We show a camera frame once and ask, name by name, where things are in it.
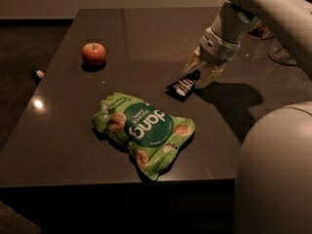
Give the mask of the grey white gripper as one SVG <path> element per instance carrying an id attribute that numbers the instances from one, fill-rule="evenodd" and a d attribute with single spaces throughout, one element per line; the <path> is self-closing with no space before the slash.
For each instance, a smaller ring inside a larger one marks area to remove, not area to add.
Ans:
<path id="1" fill-rule="evenodd" d="M 200 39 L 199 47 L 192 52 L 183 68 L 184 73 L 191 73 L 197 69 L 202 59 L 206 63 L 209 63 L 202 64 L 198 68 L 200 76 L 195 85 L 196 90 L 207 87 L 214 79 L 222 74 L 224 70 L 224 65 L 222 63 L 234 59 L 240 48 L 240 44 L 223 40 L 209 27 Z"/>

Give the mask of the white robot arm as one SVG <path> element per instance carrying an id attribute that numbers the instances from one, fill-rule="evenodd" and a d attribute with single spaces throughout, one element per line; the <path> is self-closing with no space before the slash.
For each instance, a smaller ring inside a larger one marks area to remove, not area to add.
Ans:
<path id="1" fill-rule="evenodd" d="M 275 110 L 250 129 L 237 159 L 233 234 L 312 234 L 310 0 L 227 0 L 184 67 L 204 88 L 263 22 L 295 68 L 272 65 L 262 88 Z"/>

